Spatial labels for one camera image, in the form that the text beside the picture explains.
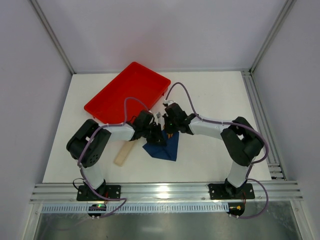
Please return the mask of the dark blue paper napkin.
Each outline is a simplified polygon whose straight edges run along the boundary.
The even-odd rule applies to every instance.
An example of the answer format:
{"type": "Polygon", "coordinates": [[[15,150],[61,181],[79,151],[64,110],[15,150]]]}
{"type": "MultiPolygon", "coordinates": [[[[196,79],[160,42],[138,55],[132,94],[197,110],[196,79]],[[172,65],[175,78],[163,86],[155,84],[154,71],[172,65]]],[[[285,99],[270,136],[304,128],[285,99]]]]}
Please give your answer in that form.
{"type": "Polygon", "coordinates": [[[165,130],[162,130],[162,136],[165,140],[166,146],[146,143],[143,149],[152,157],[161,160],[173,161],[177,160],[179,132],[173,133],[173,137],[168,138],[165,130]]]}

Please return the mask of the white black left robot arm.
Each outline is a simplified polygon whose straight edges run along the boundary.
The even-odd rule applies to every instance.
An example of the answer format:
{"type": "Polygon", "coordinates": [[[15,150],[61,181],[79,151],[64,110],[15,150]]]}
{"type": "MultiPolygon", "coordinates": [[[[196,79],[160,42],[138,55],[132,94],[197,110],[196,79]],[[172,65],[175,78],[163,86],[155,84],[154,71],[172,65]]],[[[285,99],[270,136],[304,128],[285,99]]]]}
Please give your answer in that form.
{"type": "Polygon", "coordinates": [[[72,158],[77,160],[85,183],[94,190],[106,183],[98,161],[109,142],[130,143],[145,138],[148,143],[164,145],[160,116],[159,112],[142,110],[133,122],[99,125],[93,119],[86,120],[66,145],[72,158]]]}

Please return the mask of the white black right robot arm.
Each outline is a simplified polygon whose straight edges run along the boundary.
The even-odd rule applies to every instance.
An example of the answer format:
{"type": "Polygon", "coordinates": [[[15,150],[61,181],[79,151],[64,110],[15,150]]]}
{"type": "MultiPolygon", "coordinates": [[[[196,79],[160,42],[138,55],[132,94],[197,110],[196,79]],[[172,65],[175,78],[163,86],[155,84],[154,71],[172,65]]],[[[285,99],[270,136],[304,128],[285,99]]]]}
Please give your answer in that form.
{"type": "Polygon", "coordinates": [[[223,141],[233,163],[224,181],[224,192],[235,198],[243,192],[252,169],[253,160],[267,147],[264,138],[255,131],[244,117],[231,122],[205,119],[196,113],[186,114],[176,102],[166,102],[164,130],[168,134],[180,132],[201,135],[223,141]]]}

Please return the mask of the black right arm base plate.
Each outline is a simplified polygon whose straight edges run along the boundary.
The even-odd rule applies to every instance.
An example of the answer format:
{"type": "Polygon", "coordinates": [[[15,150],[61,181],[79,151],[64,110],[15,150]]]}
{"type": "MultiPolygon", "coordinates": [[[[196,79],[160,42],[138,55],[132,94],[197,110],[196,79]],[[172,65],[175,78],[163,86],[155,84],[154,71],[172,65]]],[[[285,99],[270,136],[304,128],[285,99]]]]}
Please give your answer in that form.
{"type": "Polygon", "coordinates": [[[245,182],[238,188],[228,183],[210,183],[208,184],[208,189],[211,200],[255,199],[255,193],[251,183],[245,182]]]}

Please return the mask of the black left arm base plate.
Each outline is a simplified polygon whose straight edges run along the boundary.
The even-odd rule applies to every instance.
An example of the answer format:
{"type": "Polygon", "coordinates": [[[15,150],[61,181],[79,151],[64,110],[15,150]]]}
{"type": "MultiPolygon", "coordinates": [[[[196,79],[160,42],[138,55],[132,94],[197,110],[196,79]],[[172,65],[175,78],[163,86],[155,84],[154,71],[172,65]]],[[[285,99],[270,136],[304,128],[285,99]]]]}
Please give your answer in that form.
{"type": "MultiPolygon", "coordinates": [[[[102,185],[96,189],[96,193],[104,198],[110,199],[120,199],[121,198],[121,186],[120,185],[102,185]]],[[[78,192],[76,200],[79,202],[88,202],[88,201],[103,201],[104,199],[97,196],[92,190],[86,185],[80,185],[78,187],[78,192]]]]}

